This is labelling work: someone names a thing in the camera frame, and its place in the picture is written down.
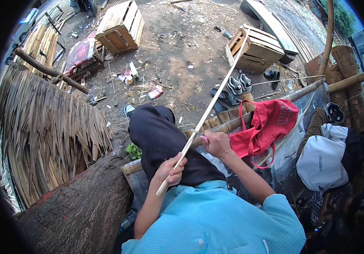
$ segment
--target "wooden crate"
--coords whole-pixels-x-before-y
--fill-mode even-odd
[[[250,34],[243,48],[243,52],[246,55],[265,59],[271,63],[278,62],[283,57],[285,53],[275,36],[245,24],[240,26],[229,43],[232,56],[235,56],[240,50],[241,45],[245,41],[243,37],[248,29],[250,29]]]
[[[226,55],[229,60],[230,66],[233,65],[237,54],[233,57],[229,44],[226,45]],[[265,59],[248,56],[246,54],[242,55],[236,64],[236,69],[243,69],[253,71],[254,73],[263,73],[266,69],[268,69],[273,63],[268,62]]]
[[[127,1],[109,8],[96,30],[95,39],[111,53],[138,49],[144,20],[134,1]]]

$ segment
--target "person's left hand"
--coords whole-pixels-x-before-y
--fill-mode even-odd
[[[162,182],[170,175],[167,179],[168,186],[174,186],[179,184],[182,178],[182,171],[185,168],[185,164],[188,162],[188,159],[184,158],[174,170],[172,170],[175,164],[178,162],[182,153],[179,152],[175,157],[170,158],[169,160],[164,161],[159,169],[155,172],[154,177],[151,180],[152,184],[157,185],[158,187],[162,184]]]

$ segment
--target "forearm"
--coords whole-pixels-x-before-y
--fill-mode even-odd
[[[267,197],[275,194],[271,186],[234,152],[221,160],[239,177],[251,196],[261,205]]]
[[[155,194],[158,188],[159,186],[156,187],[153,185],[153,182],[151,182],[147,198],[135,220],[134,239],[141,239],[149,227],[158,219],[159,211],[165,196],[165,193],[159,197]]]

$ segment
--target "shirt sleeve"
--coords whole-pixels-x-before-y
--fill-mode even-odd
[[[277,222],[294,229],[299,229],[304,233],[302,224],[286,200],[285,195],[273,194],[267,197],[262,210]]]

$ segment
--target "light blue shirt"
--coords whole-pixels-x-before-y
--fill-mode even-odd
[[[169,190],[158,220],[122,253],[299,253],[305,242],[284,195],[269,196],[261,210],[210,180]]]

